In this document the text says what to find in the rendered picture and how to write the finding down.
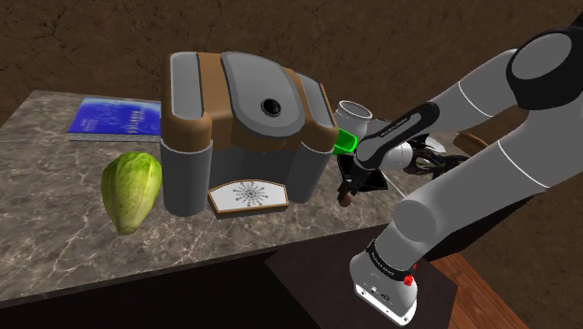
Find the green cup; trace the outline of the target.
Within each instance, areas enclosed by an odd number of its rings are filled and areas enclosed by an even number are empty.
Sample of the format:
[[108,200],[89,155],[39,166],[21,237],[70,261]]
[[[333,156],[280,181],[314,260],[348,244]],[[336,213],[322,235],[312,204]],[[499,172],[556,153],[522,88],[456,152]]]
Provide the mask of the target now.
[[334,143],[333,155],[352,153],[356,149],[358,139],[356,136],[341,128],[338,129],[338,137]]

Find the white ceramic jug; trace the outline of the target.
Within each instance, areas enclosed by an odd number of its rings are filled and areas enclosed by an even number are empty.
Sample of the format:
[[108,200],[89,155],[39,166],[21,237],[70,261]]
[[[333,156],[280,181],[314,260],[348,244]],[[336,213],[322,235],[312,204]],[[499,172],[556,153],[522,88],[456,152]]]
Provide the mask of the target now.
[[386,119],[375,119],[366,107],[348,100],[338,103],[334,117],[338,127],[354,135],[357,142],[391,123]]

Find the dark brown spiky figure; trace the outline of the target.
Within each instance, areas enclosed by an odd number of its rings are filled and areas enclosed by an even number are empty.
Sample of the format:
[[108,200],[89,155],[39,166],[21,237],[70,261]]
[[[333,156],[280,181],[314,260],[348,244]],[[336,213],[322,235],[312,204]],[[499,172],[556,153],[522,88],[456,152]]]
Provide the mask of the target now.
[[409,175],[432,174],[432,179],[436,179],[468,160],[464,155],[439,155],[429,145],[418,140],[410,139],[407,143],[412,147],[413,156],[403,171]]

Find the dark robot stand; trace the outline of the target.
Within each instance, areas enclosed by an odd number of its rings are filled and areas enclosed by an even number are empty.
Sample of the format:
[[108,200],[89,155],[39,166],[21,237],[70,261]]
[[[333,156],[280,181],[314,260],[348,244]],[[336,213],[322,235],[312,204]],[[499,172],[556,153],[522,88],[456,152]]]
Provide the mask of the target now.
[[291,243],[266,265],[320,329],[448,329],[457,285],[430,263],[418,261],[418,307],[399,327],[357,296],[349,261],[384,230],[382,225]]

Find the brown curved wooden object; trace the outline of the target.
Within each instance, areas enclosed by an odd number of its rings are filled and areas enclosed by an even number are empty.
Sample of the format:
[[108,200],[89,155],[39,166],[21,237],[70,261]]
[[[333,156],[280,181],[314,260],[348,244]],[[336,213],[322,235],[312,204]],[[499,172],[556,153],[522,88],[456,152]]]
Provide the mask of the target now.
[[453,139],[452,144],[468,156],[474,156],[489,146],[481,138],[465,132],[458,133]]

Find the grey and brown coffee machine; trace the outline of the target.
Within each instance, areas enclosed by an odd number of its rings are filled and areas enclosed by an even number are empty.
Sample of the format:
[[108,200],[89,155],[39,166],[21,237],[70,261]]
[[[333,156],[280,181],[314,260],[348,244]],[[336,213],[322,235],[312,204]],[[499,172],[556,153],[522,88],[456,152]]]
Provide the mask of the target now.
[[167,55],[160,125],[164,206],[179,217],[201,212],[211,190],[246,179],[307,202],[339,133],[320,82],[236,51]]

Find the green lettuce head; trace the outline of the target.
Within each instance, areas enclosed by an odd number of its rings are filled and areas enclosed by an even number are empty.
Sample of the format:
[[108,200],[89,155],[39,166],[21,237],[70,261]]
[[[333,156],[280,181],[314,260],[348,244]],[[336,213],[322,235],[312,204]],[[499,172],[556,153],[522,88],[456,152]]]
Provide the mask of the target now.
[[134,233],[149,215],[162,178],[159,162],[138,151],[125,152],[103,170],[102,200],[119,234]]

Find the blue book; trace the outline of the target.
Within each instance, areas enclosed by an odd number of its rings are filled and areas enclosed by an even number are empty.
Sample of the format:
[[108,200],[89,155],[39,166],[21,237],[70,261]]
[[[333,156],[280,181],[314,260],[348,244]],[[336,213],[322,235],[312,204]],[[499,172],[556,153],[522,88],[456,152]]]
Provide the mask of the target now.
[[71,141],[157,143],[160,113],[156,102],[85,97],[67,133]]

